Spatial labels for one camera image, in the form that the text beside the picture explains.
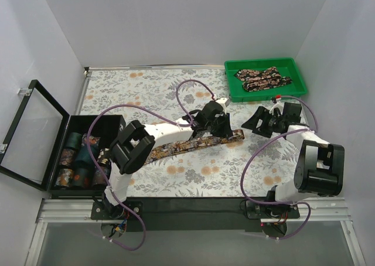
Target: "box hinge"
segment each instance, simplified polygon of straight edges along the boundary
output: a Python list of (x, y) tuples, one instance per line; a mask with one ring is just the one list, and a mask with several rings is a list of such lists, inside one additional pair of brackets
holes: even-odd
[(29, 89), (29, 88), (20, 88), (18, 90), (18, 95), (22, 95), (22, 96), (30, 96), (31, 95), (31, 92), (33, 92), (32, 89)]
[(8, 144), (0, 144), (0, 154), (4, 154)]

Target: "floral fabric strap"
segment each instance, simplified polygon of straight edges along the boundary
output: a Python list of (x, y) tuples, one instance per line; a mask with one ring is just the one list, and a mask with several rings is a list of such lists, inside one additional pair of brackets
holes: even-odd
[(200, 150), (207, 147), (217, 146), (221, 144), (228, 144), (237, 142), (245, 139), (244, 132), (242, 129), (236, 129), (233, 131), (233, 137), (231, 138), (220, 138), (214, 136), (207, 136), (202, 138), (197, 138), (190, 141), (179, 141), (174, 143), (164, 144), (158, 146), (151, 151), (149, 154), (145, 165), (155, 162), (159, 159), (166, 158), (167, 156), (176, 156), (187, 152), (192, 152), (195, 150)]

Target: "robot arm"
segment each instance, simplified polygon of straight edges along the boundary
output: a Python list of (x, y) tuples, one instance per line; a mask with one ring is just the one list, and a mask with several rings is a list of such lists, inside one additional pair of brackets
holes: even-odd
[[(228, 98), (210, 101), (202, 110), (190, 112), (193, 124), (181, 127), (172, 124), (142, 125), (139, 121), (130, 122), (111, 144), (112, 171), (111, 186), (105, 189), (105, 197), (113, 206), (118, 202), (113, 198), (113, 191), (121, 202), (127, 198), (127, 189), (131, 176), (145, 163), (148, 155), (157, 146), (177, 141), (188, 141), (202, 137), (206, 132), (216, 137), (230, 138), (233, 132), (230, 128), (229, 113), (226, 107)], [(175, 121), (177, 124), (189, 124), (189, 117), (184, 116)]]
[[(268, 138), (273, 132), (308, 129), (300, 123), (301, 111), (300, 104), (285, 103), (283, 107), (277, 102), (271, 110), (259, 107), (242, 127)], [(320, 139), (310, 130), (287, 135), (286, 140), (300, 151), (294, 179), (273, 187), (266, 201), (297, 202), (308, 197), (338, 195), (343, 185), (344, 148)]]

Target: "rolled fabric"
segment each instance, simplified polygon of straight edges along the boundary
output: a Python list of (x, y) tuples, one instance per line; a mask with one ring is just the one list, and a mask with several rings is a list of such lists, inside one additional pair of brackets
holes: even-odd
[(73, 180), (71, 181), (72, 188), (87, 189), (90, 187), (93, 178), (92, 170), (86, 168), (77, 168)]
[(64, 148), (79, 150), (81, 148), (82, 134), (72, 132), (65, 143)]
[(108, 148), (100, 150), (98, 163), (100, 166), (108, 167), (110, 165), (111, 152)]
[(74, 157), (75, 157), (76, 153), (77, 153), (77, 151), (75, 151), (73, 149), (65, 148), (63, 150), (63, 152), (61, 153), (59, 165), (66, 166), (67, 168), (71, 167), (71, 165), (74, 162)]
[[(93, 152), (94, 157), (97, 159), (99, 155), (99, 148), (97, 145), (90, 146), (91, 151)], [(77, 168), (86, 168), (86, 169), (94, 169), (94, 161), (90, 157), (88, 153), (87, 145), (83, 146), (81, 150), (79, 150), (76, 160), (74, 161), (74, 167)]]
[(74, 171), (69, 168), (62, 168), (59, 170), (59, 175), (56, 179), (56, 186), (69, 188), (71, 180), (73, 179)]
[[(110, 178), (111, 169), (108, 167), (101, 167), (104, 171), (107, 178)], [(104, 179), (103, 174), (99, 171), (99, 169), (95, 169), (93, 182), (91, 184), (91, 187), (94, 190), (103, 190), (105, 187), (107, 187), (107, 182)]]
[[(87, 138), (87, 133), (85, 133), (82, 137), (82, 143), (81, 143), (82, 147), (86, 145), (86, 138)], [(95, 146), (99, 147), (100, 137), (94, 137), (94, 136), (90, 135), (88, 140), (89, 140), (91, 146), (95, 145)]]

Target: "white enclosure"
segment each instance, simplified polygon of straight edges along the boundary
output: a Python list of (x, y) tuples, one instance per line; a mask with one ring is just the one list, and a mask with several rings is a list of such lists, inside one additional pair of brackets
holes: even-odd
[[(72, 113), (83, 67), (293, 57), (320, 136), (346, 150), (343, 196), (375, 264), (373, 0), (0, 0), (0, 138), (38, 79)], [(22, 265), (43, 194), (0, 174), (0, 265)]]

